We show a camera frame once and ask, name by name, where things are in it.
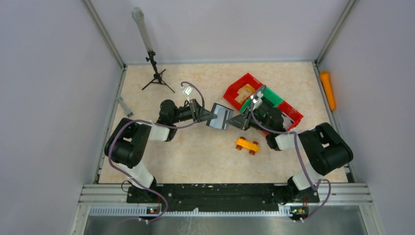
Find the black tripod with grey tube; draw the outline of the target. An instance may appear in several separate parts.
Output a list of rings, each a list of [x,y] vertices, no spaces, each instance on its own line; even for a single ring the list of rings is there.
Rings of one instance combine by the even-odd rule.
[[[154,70],[153,79],[150,82],[148,82],[141,90],[145,90],[151,84],[158,84],[168,87],[169,90],[175,93],[175,91],[163,80],[163,74],[166,71],[166,69],[163,69],[162,71],[158,70],[157,62],[154,58],[156,53],[152,46],[150,36],[145,24],[144,13],[140,7],[134,7],[132,9],[132,18],[134,19],[138,27],[139,33],[141,35],[141,38],[147,51],[147,57],[145,59],[147,62],[151,63],[151,66]]]

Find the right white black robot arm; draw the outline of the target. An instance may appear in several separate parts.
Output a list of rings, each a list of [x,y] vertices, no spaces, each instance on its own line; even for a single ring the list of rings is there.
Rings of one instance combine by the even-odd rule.
[[[316,191],[324,177],[351,162],[353,152],[327,122],[300,133],[284,127],[287,116],[278,108],[247,108],[227,123],[241,130],[255,128],[267,133],[268,146],[275,151],[294,149],[301,170],[290,177],[287,185],[276,193],[279,204],[301,201],[307,192]]]

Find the red bin with wooden blocks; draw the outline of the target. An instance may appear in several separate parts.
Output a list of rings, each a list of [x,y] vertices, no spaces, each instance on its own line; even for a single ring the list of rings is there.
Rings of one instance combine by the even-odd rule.
[[[226,89],[223,98],[236,110],[240,111],[248,98],[261,86],[259,80],[246,73]]]

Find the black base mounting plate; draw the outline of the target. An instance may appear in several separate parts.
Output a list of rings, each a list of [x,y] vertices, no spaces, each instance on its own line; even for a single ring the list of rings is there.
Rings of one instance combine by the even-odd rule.
[[[314,190],[287,184],[156,184],[150,189],[129,187],[127,203],[155,203],[168,212],[271,212],[289,203],[320,201]]]

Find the yellow toy brick car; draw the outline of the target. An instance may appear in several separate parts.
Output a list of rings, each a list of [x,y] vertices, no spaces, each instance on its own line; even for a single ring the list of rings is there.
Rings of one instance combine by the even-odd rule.
[[[249,154],[254,156],[257,152],[261,151],[261,148],[258,144],[258,142],[256,141],[248,141],[246,140],[245,137],[240,137],[238,138],[236,141],[236,149],[237,150],[242,150],[242,149],[246,149],[248,150]]]

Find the small grey tool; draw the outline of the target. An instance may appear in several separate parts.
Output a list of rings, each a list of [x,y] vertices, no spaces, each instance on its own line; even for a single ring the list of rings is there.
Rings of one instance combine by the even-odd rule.
[[[123,98],[121,96],[118,96],[116,98],[116,101],[118,102],[118,104],[122,107],[126,117],[130,118],[132,117],[134,114],[132,112],[132,110],[130,108],[127,107],[127,105],[125,104]]]

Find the green plastic bin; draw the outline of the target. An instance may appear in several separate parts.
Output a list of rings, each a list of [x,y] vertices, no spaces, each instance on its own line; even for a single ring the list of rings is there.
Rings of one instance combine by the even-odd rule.
[[[275,92],[273,92],[271,89],[266,87],[265,89],[261,90],[263,92],[263,98],[268,99],[271,103],[273,103],[273,107],[277,107],[280,103],[282,103],[284,100],[278,96]],[[240,113],[243,113],[246,108],[250,107],[251,105],[251,98],[249,97],[245,103],[242,105],[241,109],[239,110]]]

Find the red bin with plastic bags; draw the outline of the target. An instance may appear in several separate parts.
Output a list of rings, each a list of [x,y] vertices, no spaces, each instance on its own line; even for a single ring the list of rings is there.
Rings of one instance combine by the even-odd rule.
[[[273,107],[273,103],[271,103],[267,99],[263,101],[261,105]],[[294,127],[296,127],[303,118],[303,115],[286,101],[280,103],[276,108],[278,108],[282,112],[282,117],[284,118],[283,125],[287,131],[290,131]]]

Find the orange flashlight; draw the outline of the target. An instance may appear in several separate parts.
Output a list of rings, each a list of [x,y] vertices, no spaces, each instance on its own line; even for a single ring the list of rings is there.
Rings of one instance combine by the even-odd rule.
[[[328,71],[323,70],[320,72],[320,80],[321,83],[323,85],[323,89],[326,95],[326,99],[329,105],[329,108],[331,111],[336,109],[336,102],[335,102],[335,98],[334,98],[334,94],[333,94],[333,90],[331,87],[331,82],[330,82],[330,74]]]

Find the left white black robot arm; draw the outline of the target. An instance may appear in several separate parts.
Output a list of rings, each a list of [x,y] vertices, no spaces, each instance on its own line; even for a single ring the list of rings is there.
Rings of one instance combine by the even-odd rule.
[[[167,99],[160,104],[156,122],[122,118],[107,141],[104,154],[110,164],[133,180],[133,185],[139,188],[138,196],[144,202],[152,202],[157,196],[157,189],[152,186],[156,179],[142,161],[147,143],[172,141],[180,129],[176,123],[192,120],[196,124],[215,118],[217,114],[205,109],[195,99],[186,101],[182,107]]]

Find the black leather card holder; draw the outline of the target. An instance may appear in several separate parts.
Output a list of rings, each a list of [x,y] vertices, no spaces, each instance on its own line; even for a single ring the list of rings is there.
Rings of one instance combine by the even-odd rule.
[[[227,121],[232,118],[234,110],[219,103],[214,103],[211,112],[217,117],[208,120],[206,126],[218,130],[226,130],[228,126]]]

